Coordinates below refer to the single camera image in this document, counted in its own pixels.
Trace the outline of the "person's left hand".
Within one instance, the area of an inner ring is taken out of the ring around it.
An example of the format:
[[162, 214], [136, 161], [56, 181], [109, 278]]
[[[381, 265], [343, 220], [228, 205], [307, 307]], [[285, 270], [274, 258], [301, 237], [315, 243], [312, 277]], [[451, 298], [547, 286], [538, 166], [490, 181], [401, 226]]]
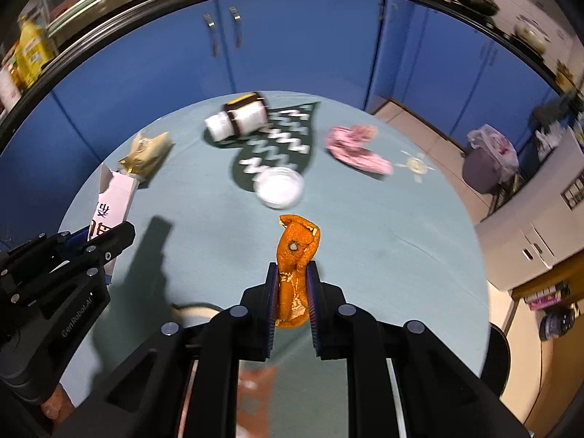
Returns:
[[62, 384], [58, 384], [51, 397], [41, 404], [41, 409], [48, 419], [58, 425], [74, 412], [75, 406]]

